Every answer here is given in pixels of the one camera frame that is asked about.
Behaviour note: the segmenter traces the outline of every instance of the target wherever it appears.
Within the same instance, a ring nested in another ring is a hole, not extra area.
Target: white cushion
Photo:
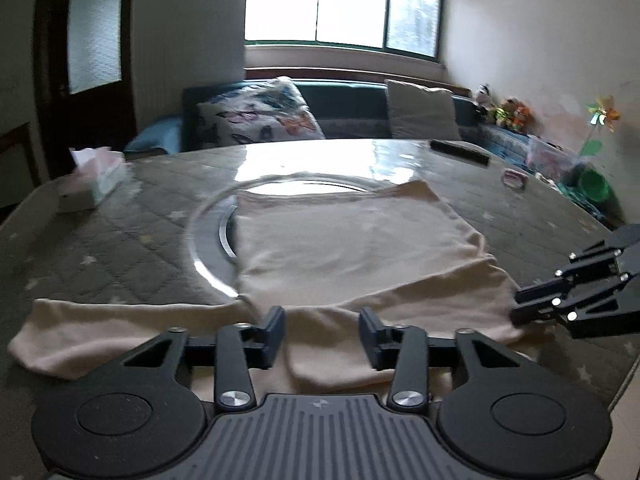
[[[198,104],[200,129],[219,146],[324,139],[300,91],[288,77],[232,90]]]
[[[450,90],[391,79],[385,83],[392,137],[461,140]]]

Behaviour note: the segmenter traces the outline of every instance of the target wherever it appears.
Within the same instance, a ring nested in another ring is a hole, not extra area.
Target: window
[[[121,6],[122,0],[69,0],[66,44],[70,94],[122,79]]]
[[[247,43],[359,46],[435,58],[441,0],[246,0]]]

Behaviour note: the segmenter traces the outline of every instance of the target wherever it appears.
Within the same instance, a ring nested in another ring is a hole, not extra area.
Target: plastic container
[[[560,182],[578,163],[580,157],[572,152],[561,152],[537,137],[529,137],[526,165],[547,178]]]
[[[578,179],[578,188],[589,202],[601,204],[606,202],[610,195],[610,188],[604,177],[597,171],[587,168]]]

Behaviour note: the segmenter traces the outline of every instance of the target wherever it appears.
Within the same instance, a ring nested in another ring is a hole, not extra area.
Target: table
[[[79,303],[215,304],[226,296],[196,272],[186,240],[194,212],[230,188],[274,178],[335,178],[365,189],[421,178],[484,233],[498,263],[521,285],[546,280],[566,256],[607,233],[586,212],[530,179],[503,186],[508,165],[484,168],[413,140],[306,140],[155,156],[90,212],[55,215],[54,186],[41,187],[0,230],[0,476],[37,478],[30,436],[33,397],[57,380],[6,353],[34,298]],[[640,336],[571,340],[558,327],[539,361],[612,404],[640,353]]]

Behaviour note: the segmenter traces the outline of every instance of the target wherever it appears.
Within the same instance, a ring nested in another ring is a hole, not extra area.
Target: toy pinwheel
[[[613,133],[613,121],[620,118],[620,112],[613,107],[613,96],[598,97],[596,103],[587,106],[591,114],[591,124],[606,126]]]
[[[587,105],[591,114],[590,124],[593,125],[587,139],[582,145],[580,156],[593,156],[602,149],[602,141],[599,139],[591,139],[596,130],[601,126],[606,126],[613,133],[613,121],[620,118],[620,112],[613,107],[613,96],[598,97],[596,103]]]

